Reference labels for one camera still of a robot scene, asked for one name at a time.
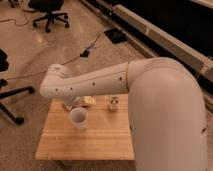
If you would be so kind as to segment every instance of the wooden table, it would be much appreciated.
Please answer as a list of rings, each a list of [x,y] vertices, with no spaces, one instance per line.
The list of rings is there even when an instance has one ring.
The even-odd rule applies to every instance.
[[[128,96],[119,95],[119,110],[109,112],[108,96],[95,96],[88,108],[87,129],[79,131],[60,100],[53,100],[38,145],[38,160],[134,160],[128,121]]]

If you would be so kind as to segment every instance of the white cup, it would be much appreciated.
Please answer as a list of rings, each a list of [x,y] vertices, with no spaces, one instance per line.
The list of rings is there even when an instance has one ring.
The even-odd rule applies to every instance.
[[[88,112],[83,107],[76,107],[69,113],[71,123],[79,130],[86,129]]]

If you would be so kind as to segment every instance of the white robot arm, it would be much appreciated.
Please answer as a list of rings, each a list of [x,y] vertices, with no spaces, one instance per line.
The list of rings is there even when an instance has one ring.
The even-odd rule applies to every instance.
[[[72,77],[50,66],[40,87],[47,98],[129,93],[137,171],[206,171],[205,105],[196,80],[169,58],[123,63]]]

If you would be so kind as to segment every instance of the cable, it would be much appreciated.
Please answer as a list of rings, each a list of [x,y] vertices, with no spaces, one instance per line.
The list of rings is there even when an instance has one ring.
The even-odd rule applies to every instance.
[[[75,60],[77,60],[80,56],[77,56],[73,59],[70,59],[64,63],[62,63],[61,65],[67,65],[71,62],[74,62]],[[47,70],[43,70],[41,72],[38,72],[38,73],[35,73],[35,74],[30,74],[30,75],[25,75],[25,76],[20,76],[20,77],[12,77],[12,78],[7,78],[5,79],[6,81],[9,81],[9,80],[17,80],[17,79],[25,79],[25,78],[30,78],[30,77],[35,77],[35,76],[38,76],[38,75],[42,75],[42,74],[45,74],[47,72]]]
[[[20,26],[25,26],[25,25],[27,25],[27,24],[29,23],[29,20],[28,20],[28,18],[27,18],[27,16],[26,16],[25,12],[24,12],[24,18],[25,18],[25,20],[26,20],[26,22],[25,22],[24,24],[18,24],[18,23],[17,23],[17,20],[14,19],[14,18],[8,18],[8,19],[5,19],[5,20],[0,20],[0,23],[4,23],[4,22],[8,22],[8,21],[14,21],[15,26],[18,26],[18,27],[20,27]]]
[[[92,43],[90,43],[90,45],[87,48],[84,49],[84,51],[80,54],[80,57],[88,57],[89,56],[89,50],[95,46],[95,44],[97,43],[98,39],[100,38],[103,30],[105,28],[107,28],[112,21],[113,21],[112,18],[110,18],[110,17],[107,18],[106,25],[103,28],[100,29],[95,40]]]

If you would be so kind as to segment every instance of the office chair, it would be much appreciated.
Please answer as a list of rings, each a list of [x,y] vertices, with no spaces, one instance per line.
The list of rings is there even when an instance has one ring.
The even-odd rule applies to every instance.
[[[7,54],[3,52],[0,49],[0,72],[6,71],[9,67],[9,63],[6,61],[7,59]],[[0,89],[2,86],[6,86],[7,81],[4,79],[0,79]],[[9,96],[13,96],[15,94],[22,93],[24,91],[28,91],[30,94],[34,93],[35,90],[33,87],[28,86],[28,87],[23,87],[20,89],[12,90],[12,91],[7,91],[0,93],[0,100]],[[4,112],[10,118],[15,124],[17,125],[22,125],[24,123],[24,118],[22,117],[15,117],[0,101],[0,110]]]
[[[63,5],[64,0],[31,0],[28,4],[30,8],[34,8],[35,10],[38,10],[39,12],[46,13],[45,16],[38,18],[36,20],[33,20],[33,27],[37,27],[37,21],[45,20],[47,19],[47,23],[45,26],[45,30],[47,33],[50,32],[50,29],[48,28],[49,24],[52,22],[54,23],[54,20],[59,20],[65,23],[65,28],[69,28],[68,21],[64,19],[68,19],[67,13],[53,13],[56,10],[60,10],[61,6]]]

